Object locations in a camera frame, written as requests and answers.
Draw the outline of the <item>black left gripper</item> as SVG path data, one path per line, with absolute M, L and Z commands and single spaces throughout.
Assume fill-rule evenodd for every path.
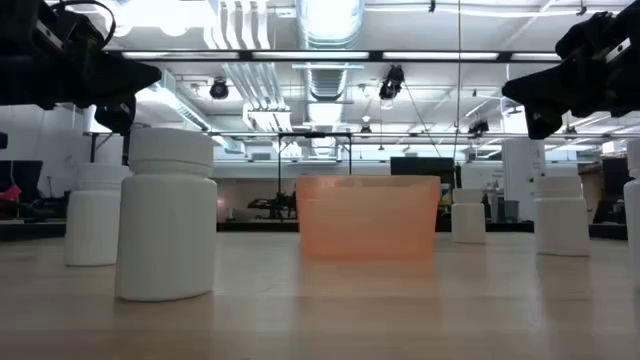
M 98 75 L 98 59 L 114 33 L 114 22 L 104 36 L 84 14 L 69 9 L 71 5 L 96 5 L 113 13 L 98 0 L 60 0 L 53 5 L 42 1 L 42 52 L 51 70 L 43 85 L 42 107 L 72 102 L 88 106 L 87 97 Z M 108 91 L 112 104 L 130 102 L 135 95 L 162 79 L 158 68 L 126 58 L 121 52 L 108 51 L 117 69 L 131 78 L 117 82 Z

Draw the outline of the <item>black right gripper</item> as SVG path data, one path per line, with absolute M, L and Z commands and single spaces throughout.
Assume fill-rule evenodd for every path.
M 571 26 L 555 45 L 563 63 L 507 81 L 503 95 L 529 107 L 569 108 L 579 118 L 609 111 L 616 95 L 608 85 L 611 69 L 606 57 L 619 44 L 609 32 L 615 20 L 613 13 L 602 11 Z M 570 104 L 540 89 L 566 89 Z

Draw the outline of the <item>white plastic pill bottle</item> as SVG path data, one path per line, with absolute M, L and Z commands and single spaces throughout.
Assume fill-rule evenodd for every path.
M 451 232 L 456 243 L 484 244 L 486 218 L 480 189 L 453 190 Z
M 67 207 L 64 261 L 67 266 L 110 266 L 116 263 L 123 165 L 81 164 Z
M 169 301 L 214 283 L 217 185 L 213 141 L 202 133 L 132 131 L 121 187 L 116 297 Z
M 588 257 L 589 222 L 579 176 L 535 180 L 534 235 L 541 255 Z
M 634 289 L 640 293 L 640 138 L 627 144 L 627 165 L 631 178 L 623 188 L 627 240 Z

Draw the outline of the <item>translucent orange plastic basket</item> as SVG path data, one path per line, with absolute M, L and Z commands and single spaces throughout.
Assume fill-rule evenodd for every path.
M 314 260 L 429 260 L 440 198 L 437 176 L 300 176 L 301 255 Z

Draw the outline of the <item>white square pillar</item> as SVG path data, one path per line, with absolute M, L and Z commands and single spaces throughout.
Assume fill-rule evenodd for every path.
M 506 139 L 502 142 L 504 196 L 518 202 L 521 221 L 533 221 L 535 180 L 546 173 L 544 143 L 528 138 Z

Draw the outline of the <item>black flat monitor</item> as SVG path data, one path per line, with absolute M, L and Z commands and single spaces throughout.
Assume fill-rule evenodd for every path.
M 392 157 L 392 175 L 443 176 L 454 172 L 454 160 L 444 157 Z
M 605 196 L 622 196 L 623 187 L 629 180 L 627 158 L 603 158 L 602 172 Z
M 38 160 L 0 160 L 0 193 L 17 185 L 21 202 L 32 202 L 40 198 L 38 183 L 43 162 Z

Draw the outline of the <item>silver round ceiling duct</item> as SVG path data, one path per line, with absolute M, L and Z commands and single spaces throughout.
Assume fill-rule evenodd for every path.
M 300 38 L 307 50 L 349 50 L 359 37 L 365 0 L 296 0 Z M 309 94 L 319 102 L 333 102 L 345 91 L 348 71 L 312 69 L 306 74 Z

